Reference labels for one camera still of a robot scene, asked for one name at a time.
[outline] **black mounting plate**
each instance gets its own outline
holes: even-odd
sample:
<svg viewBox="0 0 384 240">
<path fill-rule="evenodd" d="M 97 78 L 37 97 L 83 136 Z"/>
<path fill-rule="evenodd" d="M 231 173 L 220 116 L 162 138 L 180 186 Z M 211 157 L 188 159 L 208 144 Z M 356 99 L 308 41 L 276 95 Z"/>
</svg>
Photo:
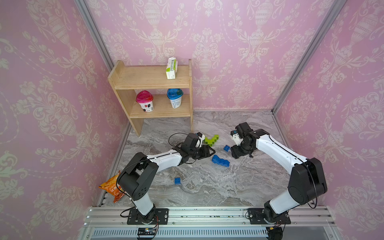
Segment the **black mounting plate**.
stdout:
<svg viewBox="0 0 384 240">
<path fill-rule="evenodd" d="M 265 220 L 265 214 L 263 213 L 264 208 L 251 208 L 247 209 L 249 213 L 249 216 L 252 215 L 252 217 L 249 218 L 249 222 L 251 225 L 253 224 L 274 224 L 274 223 L 269 223 Z M 284 214 L 282 214 L 280 217 L 277 219 L 277 224 L 291 224 L 291 219 L 289 218 L 289 215 L 285 217 Z"/>
<path fill-rule="evenodd" d="M 155 216 L 159 218 L 159 225 L 168 224 L 168 213 L 169 209 L 155 209 Z M 129 216 L 127 220 L 128 225 L 142 225 L 144 219 L 139 214 L 139 211 L 135 208 L 129 211 Z"/>
</svg>

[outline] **blue lid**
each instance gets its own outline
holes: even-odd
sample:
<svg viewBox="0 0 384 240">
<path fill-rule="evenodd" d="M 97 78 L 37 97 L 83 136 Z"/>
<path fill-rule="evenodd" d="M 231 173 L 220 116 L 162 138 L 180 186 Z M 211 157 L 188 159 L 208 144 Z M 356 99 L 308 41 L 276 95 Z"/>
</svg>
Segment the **blue lid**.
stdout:
<svg viewBox="0 0 384 240">
<path fill-rule="evenodd" d="M 167 91 L 167 96 L 171 100 L 178 99 L 183 95 L 183 91 L 180 88 L 170 88 Z"/>
</svg>

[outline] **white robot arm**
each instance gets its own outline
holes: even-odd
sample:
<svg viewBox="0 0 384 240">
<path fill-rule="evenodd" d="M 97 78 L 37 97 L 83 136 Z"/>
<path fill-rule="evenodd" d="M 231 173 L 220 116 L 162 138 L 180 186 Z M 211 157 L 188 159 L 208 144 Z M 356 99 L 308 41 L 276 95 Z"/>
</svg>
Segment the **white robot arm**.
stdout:
<svg viewBox="0 0 384 240">
<path fill-rule="evenodd" d="M 154 217 L 156 207 L 147 192 L 156 173 L 184 164 L 189 158 L 202 159 L 216 153 L 210 146 L 202 144 L 203 139 L 205 136 L 200 132 L 190 133 L 184 142 L 168 152 L 156 155 L 138 152 L 121 171 L 116 183 L 130 196 L 143 223 L 151 222 Z"/>
<path fill-rule="evenodd" d="M 234 158 L 245 155 L 252 157 L 252 152 L 258 149 L 272 157 L 290 174 L 287 190 L 264 204 L 267 221 L 275 222 L 286 211 L 327 192 L 323 166 L 318 159 L 308 159 L 294 152 L 263 129 L 252 130 L 246 122 L 235 129 L 231 132 L 236 143 L 231 147 Z"/>
</svg>

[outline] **milk carton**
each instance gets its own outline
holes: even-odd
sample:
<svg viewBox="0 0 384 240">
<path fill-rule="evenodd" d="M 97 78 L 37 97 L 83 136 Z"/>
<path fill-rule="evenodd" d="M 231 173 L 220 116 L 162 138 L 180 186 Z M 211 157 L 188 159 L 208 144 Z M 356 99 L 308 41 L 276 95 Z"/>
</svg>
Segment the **milk carton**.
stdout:
<svg viewBox="0 0 384 240">
<path fill-rule="evenodd" d="M 175 57 L 168 58 L 166 74 L 168 79 L 175 79 L 177 72 L 177 60 Z"/>
</svg>

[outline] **damask pattern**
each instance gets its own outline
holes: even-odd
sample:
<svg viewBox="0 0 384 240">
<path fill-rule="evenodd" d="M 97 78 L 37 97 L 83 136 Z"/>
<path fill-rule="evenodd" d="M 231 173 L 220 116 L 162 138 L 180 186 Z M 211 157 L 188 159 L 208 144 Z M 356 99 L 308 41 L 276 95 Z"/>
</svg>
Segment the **damask pattern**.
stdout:
<svg viewBox="0 0 384 240">
<path fill-rule="evenodd" d="M 86 2 L 114 62 L 192 58 L 195 109 L 271 109 L 333 0 Z"/>
<path fill-rule="evenodd" d="M 76 239 L 127 119 L 75 3 L 2 1 L 0 76 L 0 239 Z"/>
<path fill-rule="evenodd" d="M 346 240 L 382 239 L 384 1 L 348 0 L 278 112 L 289 143 L 322 161 Z"/>
</svg>

